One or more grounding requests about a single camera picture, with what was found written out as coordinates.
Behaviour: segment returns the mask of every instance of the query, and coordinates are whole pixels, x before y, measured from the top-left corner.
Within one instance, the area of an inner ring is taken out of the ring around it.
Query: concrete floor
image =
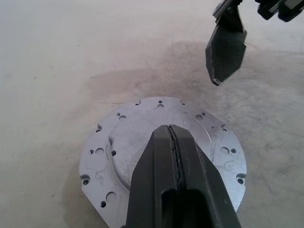
[[[304,14],[264,21],[240,7],[243,67],[220,87],[205,68],[218,0],[2,0],[2,228],[106,227],[78,161],[100,117],[175,96],[230,125],[247,160],[244,228],[304,226]]]

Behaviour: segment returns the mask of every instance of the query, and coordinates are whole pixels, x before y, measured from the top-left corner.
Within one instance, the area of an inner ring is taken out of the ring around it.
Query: aluminum flange
[[[151,97],[125,104],[104,117],[81,155],[82,190],[110,228],[124,227],[132,173],[152,132],[163,124],[190,131],[218,169],[235,211],[238,209],[245,193],[247,167],[233,132],[191,103]]]

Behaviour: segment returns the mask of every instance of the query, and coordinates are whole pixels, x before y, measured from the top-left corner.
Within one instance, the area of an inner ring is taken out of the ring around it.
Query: scratch mark
[[[224,165],[223,165],[227,170],[232,170],[232,167],[231,167],[230,165],[228,165],[228,167],[226,166],[226,165],[227,165],[228,163],[230,163],[230,162],[234,162],[234,160],[227,161],[227,162],[225,162]]]

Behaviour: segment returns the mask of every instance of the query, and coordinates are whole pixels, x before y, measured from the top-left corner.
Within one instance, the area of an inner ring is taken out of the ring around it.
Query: screw hole
[[[244,181],[243,181],[242,179],[238,179],[237,181],[238,181],[238,183],[240,183],[240,184],[244,184]]]
[[[101,206],[102,208],[104,208],[104,207],[106,206],[106,202],[102,201],[102,202],[100,203],[100,206]]]
[[[89,183],[89,180],[84,180],[83,184],[87,185]]]

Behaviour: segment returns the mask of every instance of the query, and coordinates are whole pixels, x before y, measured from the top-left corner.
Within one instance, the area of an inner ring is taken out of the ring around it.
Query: countersunk hole
[[[240,184],[244,184],[244,181],[243,181],[242,179],[238,179],[237,181],[238,181],[238,183],[240,183]]]
[[[95,154],[97,155],[103,155],[104,154],[104,149],[103,148],[98,148],[96,151],[95,151]]]
[[[106,202],[102,201],[102,202],[100,203],[100,206],[101,206],[102,208],[104,208],[104,207],[106,206]]]
[[[90,177],[87,174],[81,175],[80,179],[83,185],[87,185],[90,182]]]
[[[115,192],[109,192],[106,197],[105,197],[106,201],[108,201],[109,203],[115,202],[116,201],[116,194]]]
[[[221,129],[226,132],[227,130],[224,128],[225,126],[226,126],[226,124],[222,124]]]
[[[120,116],[118,119],[119,120],[123,120],[123,119],[125,119],[126,117],[124,116],[124,115],[122,115],[122,116]]]
[[[222,147],[222,148],[220,149],[220,151],[221,151],[221,153],[223,153],[223,154],[229,154],[229,149],[228,149],[227,147]]]
[[[195,119],[197,119],[197,120],[202,120],[203,117],[202,117],[201,115],[196,115],[196,116],[195,116]]]
[[[239,184],[244,184],[244,179],[246,177],[246,174],[239,173],[236,178]]]
[[[84,182],[82,182],[84,185],[87,185],[89,183],[89,180],[84,180]]]

